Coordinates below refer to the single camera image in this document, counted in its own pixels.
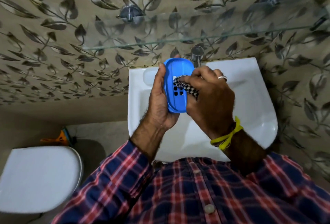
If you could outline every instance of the washbasin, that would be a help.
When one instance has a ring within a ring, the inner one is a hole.
[[[233,116],[238,116],[244,130],[263,148],[268,148],[277,134],[277,118],[255,58],[221,60],[205,63],[220,69],[235,92]],[[158,67],[129,70],[128,131],[138,127],[148,108],[148,100]],[[156,160],[172,162],[184,157],[209,157],[229,161],[187,113],[180,114],[176,125],[166,132]]]

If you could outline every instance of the shirt sleeve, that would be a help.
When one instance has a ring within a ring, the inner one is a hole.
[[[152,175],[152,166],[137,147],[127,141],[77,189],[52,224],[120,221]]]
[[[294,205],[316,223],[330,223],[330,194],[315,185],[301,166],[272,152],[247,176],[267,192]]]

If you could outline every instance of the orange object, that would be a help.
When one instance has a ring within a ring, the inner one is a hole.
[[[40,141],[45,143],[51,143],[52,145],[72,147],[72,140],[66,128],[63,128],[61,130],[59,137],[57,137],[56,139],[43,138]]]

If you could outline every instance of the glass shelf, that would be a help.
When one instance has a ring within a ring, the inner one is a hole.
[[[316,28],[328,18],[327,11],[315,1],[285,0],[281,4],[254,3],[246,11],[235,7],[207,7],[194,11],[125,18],[99,19],[89,24],[84,49],[121,48],[134,46],[157,50],[167,42],[193,43],[204,38],[220,41],[233,35],[270,31]]]

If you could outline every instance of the patterned wall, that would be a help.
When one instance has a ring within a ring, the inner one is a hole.
[[[276,106],[280,139],[305,153],[305,166],[330,181],[330,32],[287,30],[157,46],[85,51],[94,22],[135,4],[146,15],[225,7],[248,11],[264,0],[0,0],[0,103],[36,103],[128,92],[128,69],[152,66],[192,46],[205,60],[258,58]],[[313,1],[326,8],[328,0]],[[303,8],[297,18],[309,8]]]

